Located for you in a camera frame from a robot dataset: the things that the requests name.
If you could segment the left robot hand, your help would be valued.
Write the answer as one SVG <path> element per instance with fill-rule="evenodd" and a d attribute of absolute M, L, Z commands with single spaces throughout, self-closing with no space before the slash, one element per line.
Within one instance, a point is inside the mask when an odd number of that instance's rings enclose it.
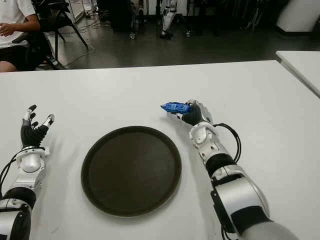
<path fill-rule="evenodd" d="M 25 112 L 22 123 L 20 127 L 20 139 L 22 148 L 28 147 L 37 147 L 41 146 L 41 142 L 47 135 L 47 132 L 51 125 L 55 121 L 55 115 L 50 114 L 46 120 L 38 126 L 38 122 L 33 122 L 33 119 L 36 116 L 35 109 L 37 108 L 36 104 L 31 105 Z"/>

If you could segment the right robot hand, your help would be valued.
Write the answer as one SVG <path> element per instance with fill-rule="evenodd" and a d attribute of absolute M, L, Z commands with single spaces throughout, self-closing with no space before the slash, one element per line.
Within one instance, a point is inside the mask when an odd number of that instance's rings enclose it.
<path fill-rule="evenodd" d="M 195 126 L 201 122 L 213 124 L 211 113 L 201 102 L 190 99 L 186 102 L 186 104 L 191 107 L 191 111 L 183 114 L 182 116 L 178 116 L 178 119 L 192 126 Z"/>

